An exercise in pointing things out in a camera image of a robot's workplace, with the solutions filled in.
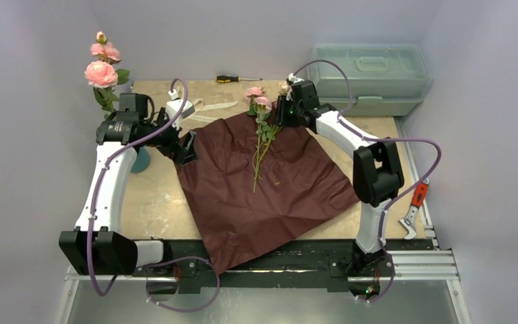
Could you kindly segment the small pink rose stem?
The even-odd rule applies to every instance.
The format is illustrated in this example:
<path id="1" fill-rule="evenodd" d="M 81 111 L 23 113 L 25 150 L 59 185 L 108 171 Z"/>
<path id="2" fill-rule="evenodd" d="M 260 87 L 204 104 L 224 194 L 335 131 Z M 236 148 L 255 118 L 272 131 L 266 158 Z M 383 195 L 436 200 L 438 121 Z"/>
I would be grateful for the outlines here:
<path id="1" fill-rule="evenodd" d="M 249 103 L 247 115 L 252 117 L 256 124 L 255 135 L 257 136 L 256 152 L 252 157 L 252 167 L 254 169 L 254 184 L 252 192 L 255 193 L 258 181 L 261 180 L 260 165 L 268 152 L 275 135 L 281 130 L 280 127 L 269 122 L 272 113 L 272 102 L 266 97 L 263 88 L 253 86 L 244 92 L 244 97 Z"/>

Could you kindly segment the cream printed ribbon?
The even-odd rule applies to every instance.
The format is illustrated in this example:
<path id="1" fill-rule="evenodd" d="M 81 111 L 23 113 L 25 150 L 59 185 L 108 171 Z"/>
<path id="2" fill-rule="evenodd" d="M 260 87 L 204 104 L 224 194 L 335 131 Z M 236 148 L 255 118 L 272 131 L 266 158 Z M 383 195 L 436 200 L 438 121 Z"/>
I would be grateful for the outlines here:
<path id="1" fill-rule="evenodd" d="M 228 102 L 228 103 L 216 103 L 216 104 L 206 105 L 202 98 L 197 98 L 192 103 L 192 105 L 194 106 L 195 112 L 189 113 L 189 115 L 187 117 L 185 117 L 184 120 L 191 119 L 191 120 L 194 120 L 197 122 L 211 123 L 211 122 L 214 122 L 215 120 L 217 120 L 217 118 L 200 115 L 200 112 L 212 111 L 212 110 L 217 110 L 217 109 L 227 109 L 227 108 L 236 106 L 238 103 L 239 103 L 238 101 L 232 101 L 232 102 Z"/>

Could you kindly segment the dark maroon wrapping paper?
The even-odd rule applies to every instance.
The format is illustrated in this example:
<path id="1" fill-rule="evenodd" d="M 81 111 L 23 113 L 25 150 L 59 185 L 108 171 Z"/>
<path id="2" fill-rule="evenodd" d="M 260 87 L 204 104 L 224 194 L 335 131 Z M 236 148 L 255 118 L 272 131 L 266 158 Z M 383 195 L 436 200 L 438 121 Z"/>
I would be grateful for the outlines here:
<path id="1" fill-rule="evenodd" d="M 349 178 L 304 128 L 284 128 L 275 136 L 253 193 L 255 131 L 255 121 L 244 113 L 196 128 L 198 159 L 177 167 L 218 274 L 281 247 L 358 202 Z"/>

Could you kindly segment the large pink rose stem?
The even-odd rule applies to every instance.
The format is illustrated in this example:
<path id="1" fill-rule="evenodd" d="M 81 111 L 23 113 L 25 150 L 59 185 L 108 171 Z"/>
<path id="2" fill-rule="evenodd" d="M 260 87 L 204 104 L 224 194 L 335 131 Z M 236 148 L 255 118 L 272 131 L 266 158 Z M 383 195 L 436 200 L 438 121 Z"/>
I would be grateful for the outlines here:
<path id="1" fill-rule="evenodd" d="M 86 67 L 84 77 L 92 87 L 94 99 L 105 119 L 108 119 L 116 112 L 114 102 L 119 101 L 115 87 L 130 80 L 130 71 L 117 67 L 121 63 L 121 53 L 102 31 L 95 34 L 90 53 L 94 60 Z"/>

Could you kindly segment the mauve rose leafy stem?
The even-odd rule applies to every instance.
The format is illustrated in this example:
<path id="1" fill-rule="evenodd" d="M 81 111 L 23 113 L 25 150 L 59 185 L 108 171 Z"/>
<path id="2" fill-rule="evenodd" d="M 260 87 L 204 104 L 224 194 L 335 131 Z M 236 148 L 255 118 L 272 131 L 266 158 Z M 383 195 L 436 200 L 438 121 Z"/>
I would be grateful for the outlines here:
<path id="1" fill-rule="evenodd" d="M 282 81 L 279 83 L 279 93 L 277 99 L 272 103 L 273 119 L 270 124 L 270 129 L 266 131 L 266 150 L 270 148 L 271 143 L 275 140 L 276 134 L 283 128 L 283 108 L 285 106 L 284 102 L 289 98 L 290 92 L 291 86 L 287 81 Z"/>

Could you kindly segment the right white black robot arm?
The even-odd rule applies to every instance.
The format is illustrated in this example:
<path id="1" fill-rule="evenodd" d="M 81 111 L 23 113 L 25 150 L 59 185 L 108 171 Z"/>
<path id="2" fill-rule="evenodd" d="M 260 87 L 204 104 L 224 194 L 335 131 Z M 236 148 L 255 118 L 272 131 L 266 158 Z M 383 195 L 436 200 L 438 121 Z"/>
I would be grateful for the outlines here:
<path id="1" fill-rule="evenodd" d="M 291 74 L 285 83 L 289 91 L 277 101 L 276 125 L 308 128 L 353 161 L 353 189 L 362 205 L 350 266 L 367 275 L 385 256 L 386 214 L 405 183 L 397 145 L 362 131 L 335 107 L 322 104 L 313 82 Z"/>

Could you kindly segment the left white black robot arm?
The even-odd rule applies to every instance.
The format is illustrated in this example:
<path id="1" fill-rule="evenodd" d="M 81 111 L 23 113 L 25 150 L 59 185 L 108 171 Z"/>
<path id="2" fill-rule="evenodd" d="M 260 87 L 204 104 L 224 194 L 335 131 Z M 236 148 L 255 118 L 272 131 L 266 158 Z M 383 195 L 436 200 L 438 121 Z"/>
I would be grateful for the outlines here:
<path id="1" fill-rule="evenodd" d="M 169 92 L 170 101 L 157 115 L 149 113 L 153 100 L 146 94 L 123 93 L 119 108 L 96 131 L 96 166 L 84 208 L 69 231 L 62 231 L 59 247 L 79 275 L 131 275 L 148 265 L 158 276 L 172 272 L 174 258 L 160 239 L 132 240 L 121 234 L 121 210 L 126 184 L 141 148 L 156 148 L 176 165 L 197 158 L 195 132 L 180 139 L 183 119 L 193 104 Z"/>

